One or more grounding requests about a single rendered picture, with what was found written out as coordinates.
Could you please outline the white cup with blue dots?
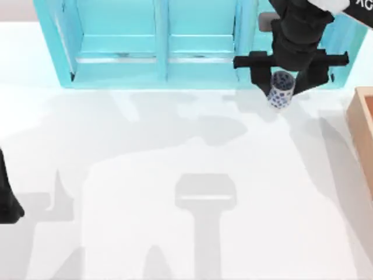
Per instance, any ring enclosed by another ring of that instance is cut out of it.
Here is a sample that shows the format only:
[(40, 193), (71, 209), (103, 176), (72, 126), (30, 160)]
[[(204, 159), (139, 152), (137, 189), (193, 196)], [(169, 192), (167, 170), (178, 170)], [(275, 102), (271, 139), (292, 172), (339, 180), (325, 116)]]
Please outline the white cup with blue dots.
[(276, 71), (270, 80), (270, 91), (268, 94), (269, 104), (278, 109), (286, 108), (292, 100), (295, 89), (295, 78), (286, 71)]

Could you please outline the pale grey rounded box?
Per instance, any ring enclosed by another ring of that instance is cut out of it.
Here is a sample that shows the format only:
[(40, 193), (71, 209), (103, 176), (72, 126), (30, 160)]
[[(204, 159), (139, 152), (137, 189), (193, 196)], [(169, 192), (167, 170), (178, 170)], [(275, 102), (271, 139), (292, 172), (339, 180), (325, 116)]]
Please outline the pale grey rounded box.
[(258, 28), (261, 32), (271, 32), (271, 22), (278, 19), (279, 16), (276, 12), (262, 12), (258, 16)]

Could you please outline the shallow salmon-coloured box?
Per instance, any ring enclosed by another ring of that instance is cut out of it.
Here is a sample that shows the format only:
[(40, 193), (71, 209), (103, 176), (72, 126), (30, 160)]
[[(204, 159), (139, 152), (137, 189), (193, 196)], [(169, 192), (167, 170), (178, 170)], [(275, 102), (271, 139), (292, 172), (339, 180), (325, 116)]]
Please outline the shallow salmon-coloured box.
[(346, 120), (373, 201), (373, 86), (358, 86)]

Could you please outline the light blue rack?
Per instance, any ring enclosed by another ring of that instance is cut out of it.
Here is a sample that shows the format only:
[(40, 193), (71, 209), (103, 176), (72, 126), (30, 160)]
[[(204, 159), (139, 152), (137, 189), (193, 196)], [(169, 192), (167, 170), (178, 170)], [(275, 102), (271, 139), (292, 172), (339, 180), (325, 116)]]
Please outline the light blue rack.
[(71, 89), (253, 89), (236, 55), (272, 50), (269, 0), (33, 0)]

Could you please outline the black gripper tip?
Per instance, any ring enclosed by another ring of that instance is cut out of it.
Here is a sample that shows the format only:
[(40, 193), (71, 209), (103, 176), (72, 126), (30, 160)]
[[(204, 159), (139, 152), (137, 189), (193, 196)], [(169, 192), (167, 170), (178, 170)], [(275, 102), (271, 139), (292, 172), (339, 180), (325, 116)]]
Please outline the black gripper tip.
[(10, 186), (3, 151), (0, 148), (0, 225), (16, 224), (24, 215), (25, 211)]

